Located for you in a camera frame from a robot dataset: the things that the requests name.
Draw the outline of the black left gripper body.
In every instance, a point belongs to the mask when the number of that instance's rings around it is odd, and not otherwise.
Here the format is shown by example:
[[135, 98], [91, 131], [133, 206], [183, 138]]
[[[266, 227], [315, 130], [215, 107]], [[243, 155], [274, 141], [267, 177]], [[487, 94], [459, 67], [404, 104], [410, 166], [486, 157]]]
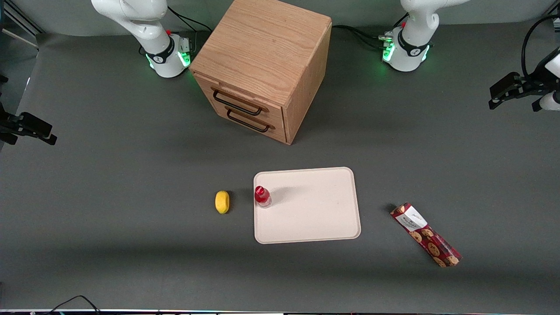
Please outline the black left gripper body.
[[552, 89], [540, 84], [533, 86], [517, 72], [510, 72], [490, 87], [490, 103], [503, 103], [514, 98], [544, 96]]

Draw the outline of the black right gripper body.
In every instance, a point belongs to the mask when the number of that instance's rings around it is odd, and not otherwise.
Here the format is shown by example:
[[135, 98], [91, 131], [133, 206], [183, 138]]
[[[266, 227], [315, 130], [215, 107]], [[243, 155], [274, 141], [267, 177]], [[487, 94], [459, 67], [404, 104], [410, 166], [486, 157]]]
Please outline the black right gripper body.
[[1, 132], [29, 137], [50, 137], [52, 125], [27, 112], [20, 115], [1, 113]]

